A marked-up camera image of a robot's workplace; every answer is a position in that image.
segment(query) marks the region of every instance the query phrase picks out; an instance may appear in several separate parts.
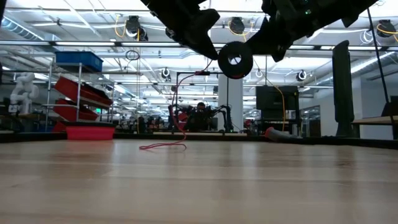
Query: white pillar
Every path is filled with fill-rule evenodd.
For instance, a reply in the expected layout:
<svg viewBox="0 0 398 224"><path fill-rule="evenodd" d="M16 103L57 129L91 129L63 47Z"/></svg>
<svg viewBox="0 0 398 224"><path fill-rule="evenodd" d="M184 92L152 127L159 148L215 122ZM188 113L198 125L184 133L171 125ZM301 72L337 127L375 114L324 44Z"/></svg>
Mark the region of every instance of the white pillar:
<svg viewBox="0 0 398 224"><path fill-rule="evenodd" d="M227 102L227 83L229 83L228 102ZM243 129L243 79L233 80L225 75L218 76L218 106L229 104L232 107L231 119L234 124L234 131L239 131L237 127ZM218 115L218 130L224 129L223 115Z"/></svg>

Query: blue bin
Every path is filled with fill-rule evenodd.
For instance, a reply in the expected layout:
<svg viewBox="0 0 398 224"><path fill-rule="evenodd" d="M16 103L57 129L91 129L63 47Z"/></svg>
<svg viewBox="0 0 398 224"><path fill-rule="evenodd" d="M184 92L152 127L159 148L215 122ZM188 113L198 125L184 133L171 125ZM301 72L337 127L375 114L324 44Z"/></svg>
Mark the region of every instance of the blue bin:
<svg viewBox="0 0 398 224"><path fill-rule="evenodd" d="M83 72L102 72L103 61L93 52L56 52L57 66L70 72L79 71L79 63L83 64Z"/></svg>

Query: wooden floor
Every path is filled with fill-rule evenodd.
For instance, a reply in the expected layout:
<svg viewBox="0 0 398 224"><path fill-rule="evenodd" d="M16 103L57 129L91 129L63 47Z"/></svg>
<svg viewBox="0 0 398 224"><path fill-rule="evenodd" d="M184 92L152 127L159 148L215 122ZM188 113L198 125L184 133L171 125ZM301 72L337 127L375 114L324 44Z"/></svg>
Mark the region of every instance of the wooden floor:
<svg viewBox="0 0 398 224"><path fill-rule="evenodd" d="M149 143L0 144L0 223L398 223L398 151Z"/></svg>

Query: white robot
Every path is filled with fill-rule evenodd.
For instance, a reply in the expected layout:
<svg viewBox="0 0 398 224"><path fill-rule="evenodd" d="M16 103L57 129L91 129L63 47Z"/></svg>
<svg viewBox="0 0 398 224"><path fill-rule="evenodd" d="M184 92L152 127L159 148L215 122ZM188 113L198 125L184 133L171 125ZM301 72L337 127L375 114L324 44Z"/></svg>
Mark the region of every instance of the white robot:
<svg viewBox="0 0 398 224"><path fill-rule="evenodd" d="M12 91L10 100L11 104L8 109L10 113L16 113L19 111L20 114L29 114L32 107L32 100L39 96L39 88L33 85L35 79L34 73L23 73L17 78L17 85Z"/></svg>

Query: red cable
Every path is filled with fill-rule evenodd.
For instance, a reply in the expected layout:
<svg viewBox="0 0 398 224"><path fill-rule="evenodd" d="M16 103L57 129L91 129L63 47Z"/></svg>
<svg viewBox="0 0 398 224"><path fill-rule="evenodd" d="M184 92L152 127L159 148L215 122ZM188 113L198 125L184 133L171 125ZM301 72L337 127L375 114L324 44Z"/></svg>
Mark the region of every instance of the red cable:
<svg viewBox="0 0 398 224"><path fill-rule="evenodd" d="M210 66L211 62L212 62L212 60L211 60L210 63L206 66L206 68L204 68L202 71L200 71L200 72L195 72L193 75L189 75L189 76L183 78L183 79L178 83L178 85L177 85L177 87L176 87L176 90L175 90L175 92L174 92L174 94L173 94L172 105L174 105L174 97L175 97L175 95L176 95L177 92L178 92L178 87L180 86L180 84L181 84L184 80L186 80L187 78L190 78L190 77L192 77L192 76L194 76L194 75L198 75L198 74L204 72L204 71ZM155 143L155 144L151 144L151 145L149 145L149 146L140 146L140 147L139 147L140 150L148 150L148 149L153 149L153 148L155 148L155 147L160 147L160 146L183 146L183 147L184 147L184 150L187 149L187 146L186 146L185 144L182 144L182 143L181 143L181 142L184 142L184 141L186 140L187 135L185 134L185 131L184 131L182 128L180 128L180 126L178 125L177 120L175 119L175 116L174 116L173 107L171 108L171 114L172 114L172 118L173 118L174 125L175 125L175 126L178 128L178 130L181 131L182 134L184 135L183 139L182 139L182 140L179 140L179 141L176 141L176 142L171 142L171 143Z"/></svg>

